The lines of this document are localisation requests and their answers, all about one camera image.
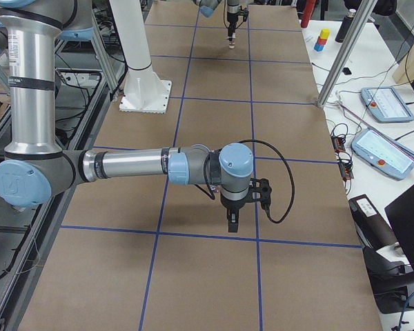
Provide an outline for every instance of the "black bottle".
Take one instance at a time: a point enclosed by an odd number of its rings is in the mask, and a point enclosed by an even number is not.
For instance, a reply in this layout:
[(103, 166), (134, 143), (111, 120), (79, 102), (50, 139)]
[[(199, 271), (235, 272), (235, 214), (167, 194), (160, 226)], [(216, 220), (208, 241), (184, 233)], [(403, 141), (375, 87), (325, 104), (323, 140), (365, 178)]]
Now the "black bottle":
[(344, 20), (342, 21), (340, 29), (337, 32), (337, 35), (335, 38), (336, 42), (341, 43), (344, 41), (346, 33), (348, 32), (348, 29), (350, 28), (351, 22), (353, 21), (355, 14), (356, 14), (356, 9), (350, 9), (348, 11), (348, 14), (344, 17)]

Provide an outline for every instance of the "yellow block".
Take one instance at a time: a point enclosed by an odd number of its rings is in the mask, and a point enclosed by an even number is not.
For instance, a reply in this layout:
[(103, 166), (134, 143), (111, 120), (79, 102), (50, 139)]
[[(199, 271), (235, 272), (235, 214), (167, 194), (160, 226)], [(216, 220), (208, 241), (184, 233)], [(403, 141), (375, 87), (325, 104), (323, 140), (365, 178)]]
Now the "yellow block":
[(329, 36), (330, 36), (330, 29), (322, 29), (322, 30), (320, 30), (320, 35), (319, 35), (320, 39), (327, 40)]

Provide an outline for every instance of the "white desk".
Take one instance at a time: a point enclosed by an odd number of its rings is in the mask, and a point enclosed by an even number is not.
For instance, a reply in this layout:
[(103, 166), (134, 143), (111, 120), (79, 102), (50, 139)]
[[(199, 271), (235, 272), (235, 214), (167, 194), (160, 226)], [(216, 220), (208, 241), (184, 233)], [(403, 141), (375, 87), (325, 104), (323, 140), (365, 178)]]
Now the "white desk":
[[(339, 52), (340, 43), (336, 43), (334, 38), (340, 27), (340, 22), (334, 21), (311, 21), (307, 29), (303, 29), (304, 39), (306, 41), (306, 47), (310, 60), (312, 63), (321, 66), (326, 69), (330, 69), (334, 59)], [(325, 45), (325, 48), (321, 52), (314, 51), (313, 47), (319, 36), (320, 30), (328, 28), (331, 31), (331, 35)], [(379, 74), (380, 72), (391, 68), (388, 74)], [(349, 67), (352, 75), (342, 74), (331, 94), (328, 102), (334, 102), (337, 100), (336, 91), (349, 90), (349, 91), (360, 91), (361, 88), (365, 87), (376, 87), (376, 86), (393, 86), (396, 84), (392, 78), (392, 74), (397, 67), (393, 55), (386, 47), (383, 39), (379, 32), (372, 23), (367, 23), (363, 33), (361, 34), (353, 52), (351, 53), (346, 65)], [(325, 78), (328, 74), (327, 71), (313, 66), (313, 73), (317, 87), (320, 90), (322, 84), (325, 82)], [(350, 80), (356, 77), (371, 77), (374, 78), (362, 78), (356, 80)], [(401, 94), (403, 100), (407, 103), (414, 101), (414, 92), (409, 84), (404, 86), (396, 86), (397, 91)], [(355, 112), (359, 116), (363, 116), (365, 112), (365, 105), (361, 101), (360, 93), (341, 93), (342, 101), (344, 105)], [(414, 104), (410, 105), (409, 108), (414, 114)], [(354, 133), (356, 131), (356, 125), (348, 121), (343, 115), (342, 111), (336, 107), (327, 105), (325, 108), (326, 118), (334, 121), (335, 123), (346, 123), (349, 128), (349, 132)], [(380, 124), (374, 120), (374, 118), (367, 112), (364, 115), (365, 121), (369, 124), (387, 134), (390, 137), (398, 137), (401, 134), (414, 130), (414, 121), (410, 123), (387, 123)], [(332, 123), (328, 123), (328, 129), (331, 131), (333, 128)], [(352, 153), (349, 148), (353, 136), (347, 136), (346, 147), (348, 151)], [(400, 140), (400, 143), (414, 151), (414, 134), (408, 135)], [(384, 208), (396, 197), (401, 195), (403, 191), (414, 184), (414, 169), (403, 181), (396, 181), (389, 177), (384, 176), (381, 172), (371, 167), (369, 164), (362, 161), (355, 154), (353, 154), (353, 174), (354, 179), (352, 180), (352, 188), (348, 199), (356, 197), (361, 194), (367, 194), (370, 200), (374, 203), (376, 208), (386, 219)], [(401, 257), (393, 256), (394, 253), (385, 252), (384, 255), (392, 261), (402, 260)], [(381, 315), (383, 329), (389, 331), (393, 326), (397, 325), (400, 314), (388, 314)], [(402, 326), (402, 331), (414, 329), (414, 311), (406, 312), (404, 321), (410, 321), (410, 324)]]

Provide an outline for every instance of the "red cylinder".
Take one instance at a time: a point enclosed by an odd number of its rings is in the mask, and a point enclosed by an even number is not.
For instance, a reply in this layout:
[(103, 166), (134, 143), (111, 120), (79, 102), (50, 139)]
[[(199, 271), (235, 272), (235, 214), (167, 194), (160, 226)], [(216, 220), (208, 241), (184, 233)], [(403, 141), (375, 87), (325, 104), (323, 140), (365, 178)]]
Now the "red cylinder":
[(313, 15), (315, 6), (316, 6), (316, 0), (308, 0), (306, 2), (304, 14), (302, 15), (302, 20), (301, 20), (301, 28), (306, 28), (308, 26), (308, 22), (310, 21), (311, 15)]

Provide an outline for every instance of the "white label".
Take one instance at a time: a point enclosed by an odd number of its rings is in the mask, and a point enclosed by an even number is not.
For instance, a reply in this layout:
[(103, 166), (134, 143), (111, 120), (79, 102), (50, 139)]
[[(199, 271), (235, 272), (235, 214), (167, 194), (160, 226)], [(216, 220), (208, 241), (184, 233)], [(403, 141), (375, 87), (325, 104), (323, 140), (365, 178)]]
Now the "white label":
[(16, 34), (9, 34), (9, 65), (20, 66), (20, 43), (19, 36)]
[(371, 217), (377, 215), (372, 205), (369, 201), (365, 198), (357, 200), (357, 204), (359, 205), (360, 209), (362, 209), (366, 215), (366, 217)]

